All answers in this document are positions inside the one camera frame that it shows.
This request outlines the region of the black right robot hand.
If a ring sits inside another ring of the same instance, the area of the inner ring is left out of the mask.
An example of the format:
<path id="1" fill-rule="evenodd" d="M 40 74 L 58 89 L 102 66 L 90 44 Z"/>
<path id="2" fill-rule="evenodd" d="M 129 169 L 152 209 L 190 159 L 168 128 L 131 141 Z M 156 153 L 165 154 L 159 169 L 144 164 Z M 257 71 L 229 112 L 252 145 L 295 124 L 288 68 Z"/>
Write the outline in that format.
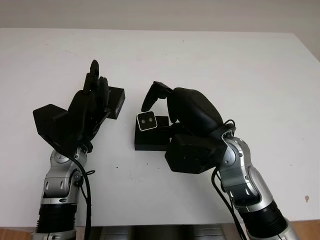
<path id="1" fill-rule="evenodd" d="M 198 90 L 183 87 L 171 89 L 162 82 L 154 81 L 145 96 L 141 111 L 149 111 L 158 99 L 166 99 L 172 123 L 180 122 L 197 136 L 207 136 L 224 124 L 215 106 Z"/>

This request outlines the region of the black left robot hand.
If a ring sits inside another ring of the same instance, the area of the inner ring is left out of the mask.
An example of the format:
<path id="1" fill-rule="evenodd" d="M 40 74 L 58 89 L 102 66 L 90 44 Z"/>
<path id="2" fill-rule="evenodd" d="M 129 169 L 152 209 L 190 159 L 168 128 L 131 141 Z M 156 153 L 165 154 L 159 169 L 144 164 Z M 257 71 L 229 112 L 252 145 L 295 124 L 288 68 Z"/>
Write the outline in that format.
<path id="1" fill-rule="evenodd" d="M 83 89 L 75 94 L 68 108 L 68 112 L 77 120 L 76 144 L 87 153 L 92 151 L 91 141 L 111 112 L 108 80 L 99 74 L 99 63 L 94 59 L 86 74 Z"/>

